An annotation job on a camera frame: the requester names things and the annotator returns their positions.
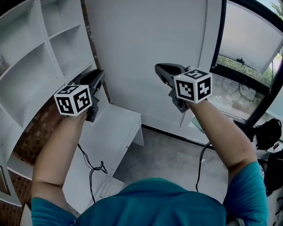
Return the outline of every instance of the vent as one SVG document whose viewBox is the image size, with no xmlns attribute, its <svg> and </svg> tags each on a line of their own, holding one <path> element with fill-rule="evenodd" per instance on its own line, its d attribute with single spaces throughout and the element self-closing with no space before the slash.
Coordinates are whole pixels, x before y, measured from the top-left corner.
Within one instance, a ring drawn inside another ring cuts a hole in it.
<svg viewBox="0 0 283 226">
<path fill-rule="evenodd" d="M 0 166 L 0 192 L 3 192 L 3 193 L 5 193 L 6 195 L 9 195 L 9 196 L 11 195 L 9 188 L 8 188 L 8 185 L 7 185 L 7 182 L 6 182 L 6 178 L 5 178 L 2 166 Z"/>
</svg>

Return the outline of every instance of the gray floor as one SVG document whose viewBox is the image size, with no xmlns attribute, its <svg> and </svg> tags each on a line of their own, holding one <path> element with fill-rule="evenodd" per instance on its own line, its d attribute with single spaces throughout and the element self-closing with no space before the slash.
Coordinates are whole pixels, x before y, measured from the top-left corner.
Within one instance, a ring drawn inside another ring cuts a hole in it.
<svg viewBox="0 0 283 226">
<path fill-rule="evenodd" d="M 161 177 L 189 191 L 196 191 L 201 146 L 142 129 L 144 147 L 131 144 L 114 177 L 129 185 L 149 177 Z M 207 149 L 203 156 L 199 191 L 223 202 L 227 191 L 228 173 L 216 152 Z M 276 199 L 281 189 L 268 198 L 271 226 L 278 209 Z"/>
</svg>

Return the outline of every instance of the person's left arm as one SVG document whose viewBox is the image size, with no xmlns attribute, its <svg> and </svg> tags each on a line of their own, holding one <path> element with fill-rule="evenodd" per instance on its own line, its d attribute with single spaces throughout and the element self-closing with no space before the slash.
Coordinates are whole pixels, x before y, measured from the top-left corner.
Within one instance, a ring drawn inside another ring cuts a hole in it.
<svg viewBox="0 0 283 226">
<path fill-rule="evenodd" d="M 66 117 L 56 128 L 34 166 L 32 198 L 47 200 L 70 212 L 62 188 L 86 117 L 86 111 Z"/>
</svg>

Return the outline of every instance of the person's right arm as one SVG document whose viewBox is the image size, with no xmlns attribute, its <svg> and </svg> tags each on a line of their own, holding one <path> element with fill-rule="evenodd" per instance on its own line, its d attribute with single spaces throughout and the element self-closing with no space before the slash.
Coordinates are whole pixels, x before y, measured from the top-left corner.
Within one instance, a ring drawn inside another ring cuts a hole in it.
<svg viewBox="0 0 283 226">
<path fill-rule="evenodd" d="M 246 165 L 257 161 L 247 136 L 207 100 L 187 102 L 220 159 L 228 169 L 229 183 Z"/>
</svg>

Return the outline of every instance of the white cube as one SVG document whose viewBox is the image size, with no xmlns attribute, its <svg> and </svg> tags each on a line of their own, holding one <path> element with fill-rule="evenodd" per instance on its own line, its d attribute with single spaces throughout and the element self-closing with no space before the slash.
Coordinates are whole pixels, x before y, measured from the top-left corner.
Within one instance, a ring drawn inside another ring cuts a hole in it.
<svg viewBox="0 0 283 226">
<path fill-rule="evenodd" d="M 92 105 L 88 86 L 63 86 L 54 98 L 61 115 L 78 116 Z"/>
<path fill-rule="evenodd" d="M 212 95 L 212 74 L 199 69 L 174 77 L 177 98 L 199 103 Z"/>
</svg>

